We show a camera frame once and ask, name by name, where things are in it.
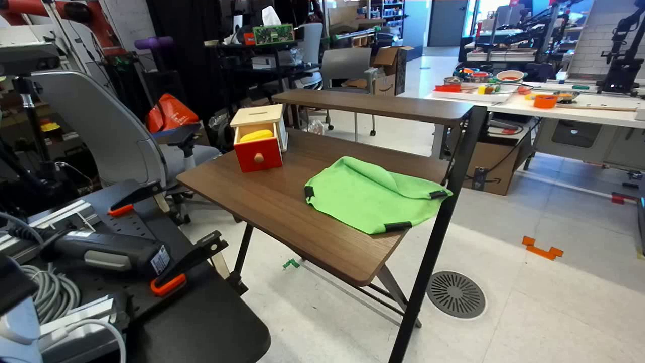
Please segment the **orange floor bracket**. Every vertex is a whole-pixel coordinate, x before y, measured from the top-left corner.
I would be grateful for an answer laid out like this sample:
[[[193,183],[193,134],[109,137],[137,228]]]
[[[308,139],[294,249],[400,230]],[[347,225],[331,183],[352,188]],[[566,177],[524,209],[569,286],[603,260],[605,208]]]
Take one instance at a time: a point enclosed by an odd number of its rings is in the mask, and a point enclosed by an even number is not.
[[[533,236],[522,236],[522,247],[536,255],[536,256],[543,256],[543,258],[549,258],[549,260],[557,260],[557,258],[563,258],[565,251],[557,249],[557,247],[551,247],[551,249],[540,249],[536,245],[536,238]]]

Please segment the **cardboard box under table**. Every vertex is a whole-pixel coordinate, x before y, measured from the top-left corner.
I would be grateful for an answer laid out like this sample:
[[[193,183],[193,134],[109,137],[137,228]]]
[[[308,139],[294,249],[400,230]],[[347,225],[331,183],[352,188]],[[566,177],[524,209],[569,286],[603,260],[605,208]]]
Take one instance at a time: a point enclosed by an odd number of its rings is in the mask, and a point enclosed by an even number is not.
[[[478,142],[472,156],[466,186],[488,193],[507,196],[513,188],[514,174],[531,156],[529,139],[505,144]]]

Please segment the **wooden box with red drawer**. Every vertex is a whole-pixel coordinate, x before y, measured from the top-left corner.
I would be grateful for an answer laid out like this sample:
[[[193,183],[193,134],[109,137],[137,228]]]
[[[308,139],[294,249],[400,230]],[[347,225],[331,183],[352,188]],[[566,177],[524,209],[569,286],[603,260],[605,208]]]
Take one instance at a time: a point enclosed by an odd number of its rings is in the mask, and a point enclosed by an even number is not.
[[[244,107],[233,120],[234,152],[243,172],[265,172],[282,166],[288,134],[282,106]]]

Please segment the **orange bag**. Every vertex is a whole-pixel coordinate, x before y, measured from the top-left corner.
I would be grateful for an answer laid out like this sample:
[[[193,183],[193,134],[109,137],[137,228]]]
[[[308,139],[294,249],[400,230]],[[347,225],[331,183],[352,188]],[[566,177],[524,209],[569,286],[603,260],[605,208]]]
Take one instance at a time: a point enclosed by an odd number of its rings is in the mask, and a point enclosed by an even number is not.
[[[198,126],[200,117],[175,94],[164,92],[148,113],[151,134]]]

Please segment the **grey office chair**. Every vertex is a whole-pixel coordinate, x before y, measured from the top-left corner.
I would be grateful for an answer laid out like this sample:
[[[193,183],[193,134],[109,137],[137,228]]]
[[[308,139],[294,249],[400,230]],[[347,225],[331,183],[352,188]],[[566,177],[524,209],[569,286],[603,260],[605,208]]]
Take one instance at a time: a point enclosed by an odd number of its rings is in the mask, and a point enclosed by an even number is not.
[[[90,148],[103,186],[136,183],[136,189],[114,208],[159,196],[175,225],[192,221],[183,209],[190,191],[178,176],[221,158],[218,148],[198,144],[195,134],[201,123],[151,134],[128,106],[90,74],[40,71],[32,72],[31,81],[39,96]]]

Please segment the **green towel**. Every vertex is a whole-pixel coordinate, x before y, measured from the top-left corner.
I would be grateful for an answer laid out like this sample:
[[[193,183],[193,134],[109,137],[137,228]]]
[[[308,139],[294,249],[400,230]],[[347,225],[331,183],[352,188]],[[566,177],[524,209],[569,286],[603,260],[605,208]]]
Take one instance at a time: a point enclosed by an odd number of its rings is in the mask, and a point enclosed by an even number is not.
[[[447,188],[344,156],[304,183],[304,202],[370,236],[402,233],[435,217]]]

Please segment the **orange container on table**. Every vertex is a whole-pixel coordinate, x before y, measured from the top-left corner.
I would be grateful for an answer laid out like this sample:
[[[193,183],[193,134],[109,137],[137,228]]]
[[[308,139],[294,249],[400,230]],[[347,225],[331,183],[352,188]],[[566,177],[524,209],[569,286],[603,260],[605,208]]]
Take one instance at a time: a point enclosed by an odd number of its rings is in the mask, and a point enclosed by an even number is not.
[[[534,107],[536,110],[555,110],[559,104],[559,96],[555,94],[536,94],[534,96]]]

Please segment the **brown wooden desk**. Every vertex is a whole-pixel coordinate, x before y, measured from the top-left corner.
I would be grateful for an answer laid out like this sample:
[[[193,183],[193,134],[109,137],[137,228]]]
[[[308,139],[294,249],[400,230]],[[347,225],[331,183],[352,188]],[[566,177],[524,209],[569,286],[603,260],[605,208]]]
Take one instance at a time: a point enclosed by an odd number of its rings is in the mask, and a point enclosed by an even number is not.
[[[476,142],[488,111],[458,100],[287,91],[281,110],[304,107],[435,123],[458,134],[451,158],[300,131],[275,131],[261,144],[179,176],[179,182],[402,315],[390,363],[404,363],[420,325]]]

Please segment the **round floor drain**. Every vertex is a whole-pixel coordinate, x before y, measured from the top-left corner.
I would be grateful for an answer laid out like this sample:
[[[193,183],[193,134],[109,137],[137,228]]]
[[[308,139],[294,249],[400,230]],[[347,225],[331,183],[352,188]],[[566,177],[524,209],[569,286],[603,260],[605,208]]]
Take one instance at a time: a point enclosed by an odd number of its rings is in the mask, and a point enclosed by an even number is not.
[[[440,271],[430,278],[428,297],[441,313],[456,319],[475,319],[486,309],[481,285],[451,271]]]

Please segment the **white work table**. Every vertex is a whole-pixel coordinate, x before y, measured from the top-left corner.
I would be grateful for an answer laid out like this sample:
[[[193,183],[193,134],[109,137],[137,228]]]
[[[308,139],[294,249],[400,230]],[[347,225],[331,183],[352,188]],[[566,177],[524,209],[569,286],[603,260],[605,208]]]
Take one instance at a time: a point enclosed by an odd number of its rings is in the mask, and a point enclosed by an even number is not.
[[[458,92],[433,89],[430,99],[472,104],[501,115],[600,126],[602,135],[591,150],[581,152],[583,158],[627,169],[645,167],[644,99],[583,91],[571,104],[555,104],[549,110],[534,106],[536,96],[557,96],[559,92],[574,92],[574,86],[529,83],[529,92],[522,92],[522,83],[513,83],[505,84],[501,92],[485,94],[481,83],[461,83]]]

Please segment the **green circuit board box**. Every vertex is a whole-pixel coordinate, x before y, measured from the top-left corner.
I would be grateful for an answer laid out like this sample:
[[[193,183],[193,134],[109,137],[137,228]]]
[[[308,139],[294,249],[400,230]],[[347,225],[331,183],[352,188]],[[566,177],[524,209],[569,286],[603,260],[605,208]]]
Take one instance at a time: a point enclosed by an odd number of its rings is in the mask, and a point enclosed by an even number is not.
[[[255,42],[258,47],[265,44],[285,44],[294,41],[294,31],[290,24],[276,24],[276,27],[257,27],[255,29]]]

